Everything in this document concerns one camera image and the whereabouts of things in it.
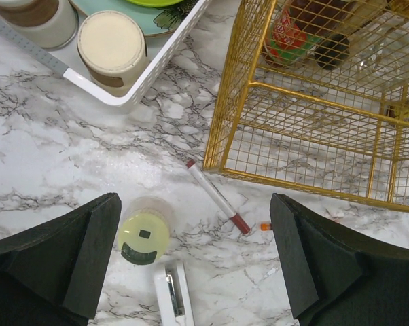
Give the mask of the green fried egg plate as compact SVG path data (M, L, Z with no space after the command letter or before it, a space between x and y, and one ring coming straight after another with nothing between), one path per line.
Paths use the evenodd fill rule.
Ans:
M127 2L143 7L167 7L181 3L183 0L127 0Z

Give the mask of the red sauce bottle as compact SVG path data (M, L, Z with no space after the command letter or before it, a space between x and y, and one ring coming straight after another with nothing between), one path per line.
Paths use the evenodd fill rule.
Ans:
M273 67L288 68L339 26L355 1L286 1L268 27L262 55Z

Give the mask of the small yellow label bottle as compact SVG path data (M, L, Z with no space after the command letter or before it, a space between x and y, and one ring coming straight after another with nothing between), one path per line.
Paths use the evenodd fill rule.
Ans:
M396 120L409 122L409 104L407 103L403 107L388 105L385 110L385 115Z

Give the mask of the gold spice jar black cap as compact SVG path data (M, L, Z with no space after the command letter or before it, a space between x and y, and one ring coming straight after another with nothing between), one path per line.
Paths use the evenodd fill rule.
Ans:
M349 57L349 46L347 37L335 34L322 41L316 48L315 61L322 69L332 71L340 67Z

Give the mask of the clear shaker green lid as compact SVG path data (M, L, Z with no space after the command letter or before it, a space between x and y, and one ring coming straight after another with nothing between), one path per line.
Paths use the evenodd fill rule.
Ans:
M140 266L159 260L168 249L172 217L172 206L159 197L134 199L121 218L117 233L117 248L122 257Z

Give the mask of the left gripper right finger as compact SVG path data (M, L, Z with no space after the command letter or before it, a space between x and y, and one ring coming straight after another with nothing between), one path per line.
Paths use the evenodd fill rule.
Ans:
M300 325L409 325L409 249L273 194L270 219Z

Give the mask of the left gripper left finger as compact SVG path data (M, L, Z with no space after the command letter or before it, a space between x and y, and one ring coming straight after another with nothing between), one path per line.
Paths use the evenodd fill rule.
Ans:
M0 325L87 325L99 304L122 202L107 193L0 240Z

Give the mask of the clear glass oil bottle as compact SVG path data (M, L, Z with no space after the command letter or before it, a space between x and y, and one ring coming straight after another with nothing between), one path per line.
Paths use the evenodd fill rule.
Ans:
M362 44L355 55L355 79L362 86L387 90L404 79L406 60L405 33L391 28L381 29Z

